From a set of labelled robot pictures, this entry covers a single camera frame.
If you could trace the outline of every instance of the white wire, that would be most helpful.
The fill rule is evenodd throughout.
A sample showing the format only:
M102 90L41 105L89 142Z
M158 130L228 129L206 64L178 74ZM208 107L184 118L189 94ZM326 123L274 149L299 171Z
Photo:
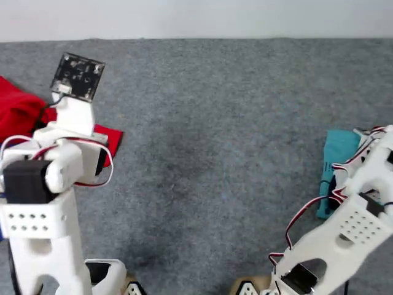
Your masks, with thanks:
M35 140L34 138L31 138L31 137L25 136L25 135L13 135L13 136L10 136L10 137L8 137L6 140L4 140L4 142L3 142L2 145L1 145L1 148L0 148L0 160L2 160L2 157L3 157L3 155L4 155L4 151L6 150L7 145L8 145L8 144L10 143L10 141L12 141L12 140L35 141L35 142L38 144L38 141L37 141L37 140Z
M114 163L113 163L113 158L112 158L111 151L110 151L105 145L103 145L103 144L101 144L101 143L95 143L94 141L85 140L84 138L81 138L81 139L74 139L74 141L79 141L79 142L81 142L81 143L92 144L92 145L98 146L99 148L104 149L104 151L106 151L106 153L108 154L108 157L109 157L109 161L110 161L110 163L111 163L111 173L109 174L109 177L108 177L107 181L105 181L104 183L102 183L102 184L99 185L99 186L93 186L93 187L106 186L106 185L111 181L112 175L113 175L113 172L114 172L114 168L115 168Z

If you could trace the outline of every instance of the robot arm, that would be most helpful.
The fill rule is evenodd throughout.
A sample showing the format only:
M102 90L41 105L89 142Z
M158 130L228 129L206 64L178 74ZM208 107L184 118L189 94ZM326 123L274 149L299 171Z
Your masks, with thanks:
M330 294L392 235L393 206L381 203L393 201L393 126L335 168L347 174L343 187L335 191L345 201L323 225L285 250L272 271L270 290L263 295ZM364 194L365 187L378 191L381 203ZM313 259L326 263L319 278L303 265Z

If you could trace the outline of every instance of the white robot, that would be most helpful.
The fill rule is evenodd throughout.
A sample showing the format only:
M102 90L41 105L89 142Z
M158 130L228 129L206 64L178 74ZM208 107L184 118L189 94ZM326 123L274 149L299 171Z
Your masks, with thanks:
M9 239L16 295L40 294L44 275L59 283L56 295L144 294L121 261L82 256L74 185L103 186L113 172L107 136L93 132L91 101L103 69L103 63L65 53L48 105L56 106L57 121L32 138L12 136L0 150L0 192L6 195L0 224ZM24 142L8 147L13 140ZM112 170L97 183L106 155Z
M271 276L239 279L231 295L331 294L348 282L366 257L391 236L393 125L359 133L356 154L344 164L333 165L337 186L332 195L309 201L286 229L288 248L283 253L270 253L274 265ZM288 234L292 224L312 204L327 197L340 204L336 212L293 245ZM325 262L325 271L319 276L304 266L315 259Z

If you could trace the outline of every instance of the white wall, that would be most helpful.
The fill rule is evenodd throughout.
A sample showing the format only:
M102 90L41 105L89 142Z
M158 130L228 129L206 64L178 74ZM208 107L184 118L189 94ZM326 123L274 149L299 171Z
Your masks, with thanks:
M393 0L0 0L0 41L392 36Z

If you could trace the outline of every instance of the black plastic part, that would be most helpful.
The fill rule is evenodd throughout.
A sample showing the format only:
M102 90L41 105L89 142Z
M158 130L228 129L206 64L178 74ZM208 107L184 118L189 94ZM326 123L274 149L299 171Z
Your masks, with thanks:
M147 295L146 292L145 292L145 290L142 288L141 284L139 284L139 282L137 282L137 281L131 281L131 282L129 282L129 284L127 285L127 288L128 288L128 286L130 286L131 284L137 285L137 286L138 286L138 289L139 289L139 291L141 292L142 295Z
M372 215L378 217L378 215L384 211L384 206L374 201L367 194L361 192L359 196L361 196L367 201L367 211L370 212Z
M45 173L50 161L16 161L4 169L4 184L9 204L46 204L57 194L49 191Z
M389 156L387 157L387 161L390 164L393 164L393 151L390 152Z
M281 280L298 294L312 293L318 282L318 278L301 264L297 264L287 275L281 277Z
M72 88L65 93L80 100L91 102L103 74L105 63L71 53L64 53L50 88L60 93L61 84Z
M336 188L336 186L337 186L336 176L333 176L333 178L329 184L327 195L333 195L333 190ZM340 206L340 204L337 201L334 201L333 199L328 199L327 205L331 211L336 210L338 208L338 206Z
M86 262L86 266L90 272L91 285L95 286L106 278L111 265L102 262Z
M102 172L105 164L105 159L106 159L106 151L104 149L101 149L98 157L96 176Z

